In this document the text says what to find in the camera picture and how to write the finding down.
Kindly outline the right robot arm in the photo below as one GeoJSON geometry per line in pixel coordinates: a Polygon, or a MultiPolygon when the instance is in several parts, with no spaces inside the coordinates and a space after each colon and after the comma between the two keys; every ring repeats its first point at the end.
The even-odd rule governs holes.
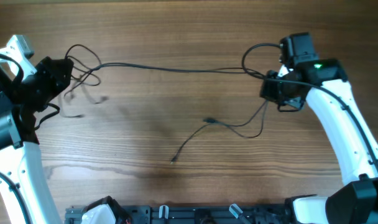
{"type": "Polygon", "coordinates": [[[295,223],[378,223],[378,143],[354,100],[344,68],[334,58],[321,60],[310,34],[280,41],[279,72],[269,71],[260,96],[279,111],[308,105],[316,114],[338,160],[343,188],[329,197],[287,200],[295,223]]]}

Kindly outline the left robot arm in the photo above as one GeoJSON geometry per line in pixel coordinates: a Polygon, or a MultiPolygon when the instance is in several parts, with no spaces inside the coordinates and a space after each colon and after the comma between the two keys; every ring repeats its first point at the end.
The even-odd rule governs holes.
{"type": "Polygon", "coordinates": [[[14,79],[0,66],[0,194],[11,223],[62,221],[45,180],[34,114],[48,107],[54,112],[44,120],[59,114],[52,100],[70,85],[73,65],[69,58],[45,57],[28,76],[18,65],[14,79]]]}

